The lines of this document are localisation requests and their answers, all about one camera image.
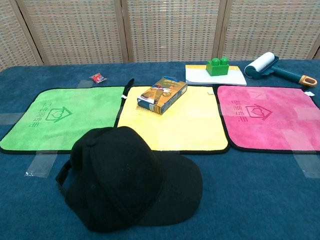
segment white notepad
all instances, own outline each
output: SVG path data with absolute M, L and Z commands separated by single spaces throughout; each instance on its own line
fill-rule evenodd
M 227 84 L 247 86 L 246 79 L 238 66 L 229 66 L 228 74 L 210 76 L 206 65 L 185 65 L 185 82 L 188 85 Z

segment table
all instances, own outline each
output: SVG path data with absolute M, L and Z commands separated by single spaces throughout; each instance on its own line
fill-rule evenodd
M 75 88 L 101 73 L 99 86 L 151 85 L 162 76 L 185 79 L 185 64 L 113 63 L 15 66 L 0 73 L 0 113 L 21 113 L 51 88 Z M 234 61 L 243 71 L 249 61 Z M 320 82 L 320 60 L 280 60 L 279 66 Z M 300 88 L 276 76 L 248 86 Z M 311 89 L 320 106 L 320 86 Z M 11 125 L 0 125 L 0 137 Z M 320 178 L 305 177 L 295 154 L 253 153 L 230 148 L 215 155 L 187 155 L 200 168 L 203 195 L 195 215 L 171 226 L 133 226 L 100 234 L 88 231 L 65 204 L 55 176 L 68 160 L 57 156 L 47 178 L 24 176 L 34 155 L 0 153 L 0 239 L 320 239 Z M 320 155 L 304 155 L 320 165 Z

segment toy building block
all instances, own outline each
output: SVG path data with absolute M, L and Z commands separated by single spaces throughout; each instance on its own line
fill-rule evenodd
M 214 58 L 211 61 L 208 61 L 206 63 L 207 72 L 210 74 L 210 76 L 221 76 L 221 75 L 227 75 L 229 70 L 229 61 L 228 58 L 222 57 Z

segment black baseball cap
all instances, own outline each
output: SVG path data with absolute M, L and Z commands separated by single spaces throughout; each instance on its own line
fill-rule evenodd
M 74 180 L 65 189 L 70 168 Z M 197 210 L 203 191 L 202 175 L 193 161 L 152 151 L 126 126 L 88 131 L 74 144 L 56 180 L 84 225 L 102 233 L 183 222 Z

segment candy wrapper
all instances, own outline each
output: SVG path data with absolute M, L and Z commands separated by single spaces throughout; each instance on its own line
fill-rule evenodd
M 104 80 L 107 80 L 104 76 L 101 75 L 100 72 L 90 77 L 96 84 L 103 82 Z

